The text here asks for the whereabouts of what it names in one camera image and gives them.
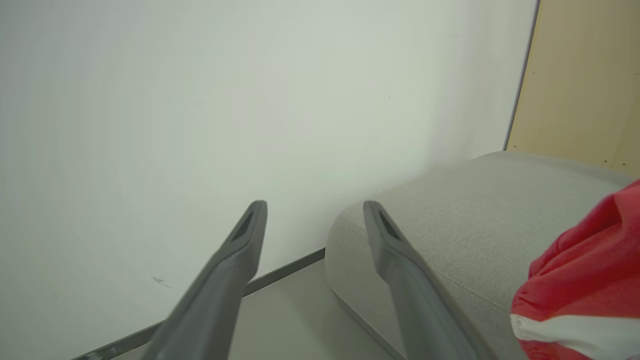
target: white stripe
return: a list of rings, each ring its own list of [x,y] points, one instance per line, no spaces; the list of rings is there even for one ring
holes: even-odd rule
[[[640,318],[562,315],[543,322],[511,314],[520,340],[558,342],[594,360],[627,360],[640,356]]]

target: light wood surface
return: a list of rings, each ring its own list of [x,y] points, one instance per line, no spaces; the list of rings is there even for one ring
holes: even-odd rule
[[[509,151],[640,177],[640,1],[542,0]]]

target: red cloth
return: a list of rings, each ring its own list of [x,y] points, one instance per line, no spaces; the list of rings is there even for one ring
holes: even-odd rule
[[[511,312],[640,318],[640,181],[605,197],[531,263]],[[530,359],[588,359],[558,343],[522,341]]]

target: gray ottoman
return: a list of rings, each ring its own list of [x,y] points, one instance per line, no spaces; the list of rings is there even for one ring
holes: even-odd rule
[[[494,152],[391,189],[381,202],[500,359],[527,359],[509,310],[529,263],[626,175],[570,160]],[[335,220],[326,279],[348,312],[394,357],[406,357],[387,285],[378,277],[362,203]]]

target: red and white fabric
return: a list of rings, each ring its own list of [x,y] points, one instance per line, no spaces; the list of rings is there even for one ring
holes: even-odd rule
[[[511,324],[529,359],[640,359],[640,181],[531,263]]]

